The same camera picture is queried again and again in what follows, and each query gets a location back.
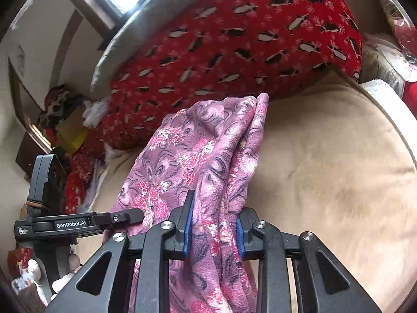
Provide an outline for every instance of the cardboard box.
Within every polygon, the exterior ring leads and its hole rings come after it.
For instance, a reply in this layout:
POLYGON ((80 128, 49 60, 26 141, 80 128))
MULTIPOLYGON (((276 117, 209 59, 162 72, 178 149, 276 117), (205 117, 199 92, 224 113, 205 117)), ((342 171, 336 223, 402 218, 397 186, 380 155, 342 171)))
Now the cardboard box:
POLYGON ((83 126, 83 107, 78 107, 57 128, 57 146, 73 155, 83 144, 88 135, 88 128, 83 126))

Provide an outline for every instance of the beige fabric surface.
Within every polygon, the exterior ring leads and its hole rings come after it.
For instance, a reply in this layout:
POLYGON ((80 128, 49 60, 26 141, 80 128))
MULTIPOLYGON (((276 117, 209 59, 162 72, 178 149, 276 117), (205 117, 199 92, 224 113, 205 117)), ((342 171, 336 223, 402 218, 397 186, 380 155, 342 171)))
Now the beige fabric surface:
POLYGON ((246 206, 314 232, 391 313, 417 279, 416 167, 374 102, 334 72, 322 83, 270 102, 246 206))
MULTIPOLYGON (((93 211, 97 213, 110 211, 141 151, 142 149, 126 151, 108 164, 105 171, 106 176, 93 205, 93 211)), ((78 245, 75 246, 74 252, 78 254, 81 263, 84 264, 100 248, 102 242, 102 234, 78 239, 78 245)))

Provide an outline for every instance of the pink floral fabric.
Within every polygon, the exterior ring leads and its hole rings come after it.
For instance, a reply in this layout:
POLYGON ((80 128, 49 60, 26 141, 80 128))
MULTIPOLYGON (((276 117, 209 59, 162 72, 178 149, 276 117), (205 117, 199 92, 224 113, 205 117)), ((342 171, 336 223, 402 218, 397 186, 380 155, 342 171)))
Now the pink floral fabric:
MULTIPOLYGON (((112 211, 137 207, 146 232, 195 190, 190 257, 170 261, 171 312, 255 312, 252 269, 236 246, 236 219, 258 164, 268 95, 200 101, 164 118, 136 159, 112 211)), ((133 310, 139 262, 131 292, 133 310)))

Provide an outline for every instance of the wall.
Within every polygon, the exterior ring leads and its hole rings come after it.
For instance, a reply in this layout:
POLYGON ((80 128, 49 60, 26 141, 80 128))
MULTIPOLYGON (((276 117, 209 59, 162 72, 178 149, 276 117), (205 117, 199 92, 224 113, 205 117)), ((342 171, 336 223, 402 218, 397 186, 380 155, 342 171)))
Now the wall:
POLYGON ((7 273, 7 254, 15 248, 13 225, 26 202, 29 184, 15 163, 24 135, 12 107, 5 41, 0 43, 0 267, 7 273))
POLYGON ((102 41, 102 37, 84 19, 68 48, 58 84, 66 83, 89 97, 91 78, 102 54, 97 48, 102 41))
POLYGON ((24 172, 15 163, 24 130, 14 120, 7 138, 0 145, 0 267, 7 273, 7 254, 14 250, 16 241, 13 233, 15 221, 29 193, 29 183, 24 180, 24 172))
MULTIPOLYGON (((57 51, 76 10, 70 0, 34 0, 15 26, 9 30, 8 53, 18 75, 44 108, 44 99, 50 88, 57 51), (19 71, 18 55, 24 52, 24 72, 19 71)), ((101 52, 97 51, 102 37, 83 18, 65 53, 58 70, 59 84, 68 83, 80 93, 89 96, 95 65, 101 52)))

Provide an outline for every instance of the metal screw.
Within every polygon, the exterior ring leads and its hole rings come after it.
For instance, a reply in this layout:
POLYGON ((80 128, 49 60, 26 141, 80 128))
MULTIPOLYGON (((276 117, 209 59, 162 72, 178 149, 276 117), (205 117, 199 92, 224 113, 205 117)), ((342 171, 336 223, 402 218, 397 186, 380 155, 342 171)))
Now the metal screw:
POLYGON ((314 234, 311 232, 304 232, 303 239, 307 241, 311 241, 312 239, 314 239, 314 234))
POLYGON ((263 230, 264 228, 266 228, 267 225, 268 224, 264 220, 259 220, 259 221, 255 222, 255 227, 259 228, 260 230, 263 230))
POLYGON ((174 224, 171 221, 164 221, 161 223, 161 228, 163 230, 170 230, 172 227, 174 227, 174 224))
POLYGON ((120 242, 123 241, 126 238, 126 234, 122 233, 122 232, 118 232, 113 234, 113 240, 116 242, 120 242))

